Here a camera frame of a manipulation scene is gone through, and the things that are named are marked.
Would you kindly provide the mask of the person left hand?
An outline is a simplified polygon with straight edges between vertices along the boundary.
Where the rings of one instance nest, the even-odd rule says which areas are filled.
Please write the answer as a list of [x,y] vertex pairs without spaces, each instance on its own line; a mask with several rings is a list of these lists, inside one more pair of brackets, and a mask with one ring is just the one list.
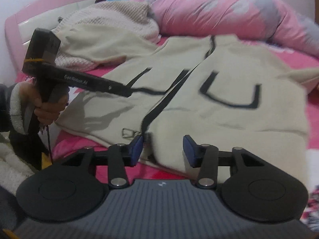
[[63,96],[61,96],[56,103],[44,103],[35,85],[23,82],[20,83],[19,96],[21,108],[25,110],[27,104],[32,103],[35,107],[34,114],[37,119],[44,126],[49,126],[56,121],[60,113],[65,110],[69,101],[69,89],[63,93]]

